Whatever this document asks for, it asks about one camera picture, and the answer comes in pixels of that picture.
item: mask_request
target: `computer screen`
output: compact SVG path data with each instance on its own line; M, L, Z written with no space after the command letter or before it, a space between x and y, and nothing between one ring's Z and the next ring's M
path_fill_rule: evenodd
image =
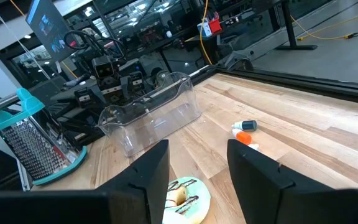
M63 40L70 29L51 0L34 0L25 20L54 60L60 62L74 53ZM77 44L72 36L68 43Z

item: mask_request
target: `teal grater handle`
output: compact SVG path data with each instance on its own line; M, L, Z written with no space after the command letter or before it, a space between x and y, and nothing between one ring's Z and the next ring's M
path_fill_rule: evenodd
M11 115L10 113L0 110L0 130L9 127L16 122L19 122L29 116L32 116L36 112L42 110L45 105L38 100L36 97L31 95L26 89L18 88L16 90L16 95L19 98L22 105L22 112L17 113L15 115ZM15 101L0 99L0 105L2 104L2 108L7 108L15 103Z

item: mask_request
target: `clear plastic bin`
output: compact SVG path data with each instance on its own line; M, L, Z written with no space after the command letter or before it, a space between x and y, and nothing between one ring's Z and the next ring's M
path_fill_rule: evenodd
M98 126L109 137L109 144L121 147L130 157L200 116L190 77L174 72L162 86L131 104L108 106Z

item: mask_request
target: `yellow cable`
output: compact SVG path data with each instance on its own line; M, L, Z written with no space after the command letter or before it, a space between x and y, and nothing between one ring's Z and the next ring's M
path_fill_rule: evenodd
M206 0L206 2L205 2L204 17L203 17L203 22L201 23L201 29L200 29L200 43L201 43L201 48L202 48L202 49L203 49L203 51L204 51L205 57L208 59L209 64L210 64L210 65L212 65L211 59L209 59L209 56L208 56L208 54L206 53L205 48L204 48L204 44L203 44L203 27L204 27L204 21L205 21L205 17L206 17L206 11L207 11L207 9L208 9L208 0Z
M335 27L335 26L341 25L341 24L346 23L346 22L349 22L349 21L351 21L351 20L357 19L357 18L358 18L358 15L355 16L355 17L353 17L353 18L351 18L351 19L348 19L348 20L346 20L346 21L338 22L337 24L333 24L333 25L324 27L324 28L322 28L322 29L320 29L320 30L317 30L317 31L314 31L314 32L312 32L312 33L309 33L308 31L306 31L306 30L298 23L298 21L296 21L292 16L291 16L291 18L298 24L298 26L299 26L301 29L303 29L304 32L307 33L307 35L305 35L305 36L303 36L303 37L298 37L298 40L303 40L303 39L305 39L306 37L309 37L309 36L314 37L314 38L317 38L317 39L321 39L321 40L336 40L336 39L343 39L343 38L345 38L345 36L342 36L342 37L324 38L324 37L317 37L317 36L315 36L315 35L313 35L313 34L315 34L315 33L317 33L317 32L320 32L320 31L322 31L322 30L331 28L331 27Z
M19 7L13 2L13 0L11 0L11 3L12 3L13 6L22 14L22 16L25 17L25 14L19 9ZM67 67L67 65L66 65L65 62L62 62L62 63L64 64L64 66L70 71L70 73L71 73L75 78L78 78L78 77L74 74L74 72L71 71L71 70Z

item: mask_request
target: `butcher block countertop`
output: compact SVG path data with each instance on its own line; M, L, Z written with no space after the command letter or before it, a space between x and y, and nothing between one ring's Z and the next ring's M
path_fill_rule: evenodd
M170 180L194 176L211 193L203 223L245 223L227 166L231 125L254 119L266 156L335 189L358 188L358 103L216 74L195 86L200 118L169 135ZM103 137L74 173L34 190L95 189L143 152L126 158Z

